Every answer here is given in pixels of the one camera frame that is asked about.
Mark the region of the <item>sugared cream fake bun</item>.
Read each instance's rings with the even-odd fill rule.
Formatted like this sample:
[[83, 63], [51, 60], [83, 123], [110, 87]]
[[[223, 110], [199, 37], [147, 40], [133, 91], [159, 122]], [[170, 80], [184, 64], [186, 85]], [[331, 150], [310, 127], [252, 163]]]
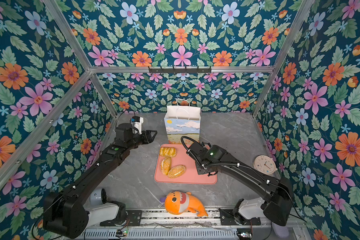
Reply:
[[178, 177], [181, 177], [185, 172], [186, 172], [187, 168], [186, 166], [184, 165], [177, 165], [177, 166], [174, 166], [172, 167], [167, 176], [170, 178], [170, 179], [175, 179], [175, 178], [178, 178]]

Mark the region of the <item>landscape print paper bag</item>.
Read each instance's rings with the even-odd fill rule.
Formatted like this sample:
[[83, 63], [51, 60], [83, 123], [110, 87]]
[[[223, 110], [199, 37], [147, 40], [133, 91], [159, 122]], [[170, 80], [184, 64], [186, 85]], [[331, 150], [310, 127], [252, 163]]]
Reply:
[[176, 99], [174, 105], [167, 106], [164, 123], [170, 144], [181, 144], [181, 137], [200, 141], [201, 108], [191, 102]]

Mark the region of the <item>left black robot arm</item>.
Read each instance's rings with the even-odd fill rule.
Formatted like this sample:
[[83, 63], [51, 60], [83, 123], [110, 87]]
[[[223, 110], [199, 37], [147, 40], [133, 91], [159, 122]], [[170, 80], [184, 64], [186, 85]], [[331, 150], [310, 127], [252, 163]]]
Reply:
[[44, 200], [43, 228], [46, 231], [74, 239], [87, 227], [117, 217], [119, 206], [106, 203], [87, 210], [85, 202], [103, 179], [130, 155], [131, 150], [154, 141], [156, 130], [140, 131], [130, 123], [115, 129], [114, 141], [100, 154], [98, 160], [77, 180]]

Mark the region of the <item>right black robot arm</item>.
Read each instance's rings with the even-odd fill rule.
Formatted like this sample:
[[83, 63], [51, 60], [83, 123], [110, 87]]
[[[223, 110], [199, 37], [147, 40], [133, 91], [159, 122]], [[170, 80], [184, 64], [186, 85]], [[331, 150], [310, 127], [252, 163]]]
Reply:
[[240, 183], [246, 185], [257, 193], [262, 199], [259, 209], [263, 215], [279, 226], [286, 226], [290, 212], [294, 207], [293, 188], [290, 180], [285, 177], [277, 179], [263, 174], [258, 170], [240, 162], [227, 150], [207, 143], [193, 141], [190, 146], [181, 138], [181, 143], [186, 149], [186, 154], [191, 157], [196, 164], [199, 175], [211, 175], [212, 172], [226, 174]]

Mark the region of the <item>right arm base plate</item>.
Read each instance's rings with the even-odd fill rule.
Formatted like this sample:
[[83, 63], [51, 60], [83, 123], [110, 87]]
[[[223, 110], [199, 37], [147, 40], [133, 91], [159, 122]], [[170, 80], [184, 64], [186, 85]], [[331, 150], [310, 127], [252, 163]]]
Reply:
[[222, 226], [260, 226], [260, 218], [250, 220], [244, 218], [239, 213], [234, 213], [232, 209], [219, 208], [220, 221]]

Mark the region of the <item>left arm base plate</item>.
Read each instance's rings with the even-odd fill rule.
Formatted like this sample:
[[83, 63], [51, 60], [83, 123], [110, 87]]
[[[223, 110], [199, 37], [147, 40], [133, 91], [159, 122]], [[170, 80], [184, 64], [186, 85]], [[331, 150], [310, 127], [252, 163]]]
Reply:
[[113, 220], [100, 223], [101, 227], [137, 227], [142, 220], [141, 210], [125, 210]]

